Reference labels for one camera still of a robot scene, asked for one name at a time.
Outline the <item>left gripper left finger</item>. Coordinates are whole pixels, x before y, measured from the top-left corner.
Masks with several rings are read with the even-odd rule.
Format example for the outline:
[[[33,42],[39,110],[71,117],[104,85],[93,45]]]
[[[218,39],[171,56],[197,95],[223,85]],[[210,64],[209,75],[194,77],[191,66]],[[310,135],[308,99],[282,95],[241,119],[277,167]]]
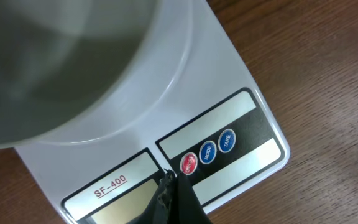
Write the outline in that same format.
[[[176,176],[167,170],[146,209],[130,224],[168,224],[175,196]]]

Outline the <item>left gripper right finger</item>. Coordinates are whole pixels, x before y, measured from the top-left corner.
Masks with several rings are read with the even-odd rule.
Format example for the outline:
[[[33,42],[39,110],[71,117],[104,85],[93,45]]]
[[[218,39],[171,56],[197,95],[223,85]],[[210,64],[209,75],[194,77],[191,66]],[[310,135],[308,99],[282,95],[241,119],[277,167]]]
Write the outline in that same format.
[[[182,172],[175,179],[175,190],[170,209],[170,223],[212,224],[205,214],[188,176]]]

